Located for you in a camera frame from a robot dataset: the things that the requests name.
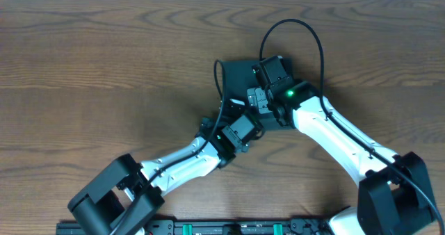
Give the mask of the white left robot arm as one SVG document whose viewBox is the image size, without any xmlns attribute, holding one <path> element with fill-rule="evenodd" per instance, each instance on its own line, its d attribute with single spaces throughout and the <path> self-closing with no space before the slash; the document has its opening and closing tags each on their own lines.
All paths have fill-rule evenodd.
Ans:
<svg viewBox="0 0 445 235">
<path fill-rule="evenodd" d="M 80 190 L 67 208 L 86 234 L 139 234 L 164 204 L 164 197 L 186 182 L 232 162 L 262 130 L 248 111 L 235 120 L 219 115 L 203 121 L 193 141 L 159 159 L 114 159 Z"/>
</svg>

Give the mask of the black gift box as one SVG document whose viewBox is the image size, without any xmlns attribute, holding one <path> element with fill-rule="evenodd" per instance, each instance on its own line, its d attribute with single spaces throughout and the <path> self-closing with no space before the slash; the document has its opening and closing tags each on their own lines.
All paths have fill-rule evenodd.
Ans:
<svg viewBox="0 0 445 235">
<path fill-rule="evenodd" d="M 239 99 L 244 101 L 246 105 L 245 110 L 253 114 L 261 122 L 266 131 L 290 129 L 290 127 L 281 127 L 272 113 L 260 114 L 257 106 L 250 107 L 249 105 L 247 89 L 258 88 L 260 86 L 252 71 L 252 66 L 258 62 L 257 59 L 222 62 L 225 69 L 226 97 L 228 99 Z"/>
</svg>

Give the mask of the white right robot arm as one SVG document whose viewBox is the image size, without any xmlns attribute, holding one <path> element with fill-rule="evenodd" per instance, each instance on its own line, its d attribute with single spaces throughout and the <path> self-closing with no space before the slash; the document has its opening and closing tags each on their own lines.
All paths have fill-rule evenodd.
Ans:
<svg viewBox="0 0 445 235">
<path fill-rule="evenodd" d="M 428 170 L 414 152 L 397 154 L 349 122 L 306 81 L 248 86 L 248 105 L 318 143 L 358 187 L 357 206 L 328 220 L 333 234 L 415 234 L 444 221 Z"/>
</svg>

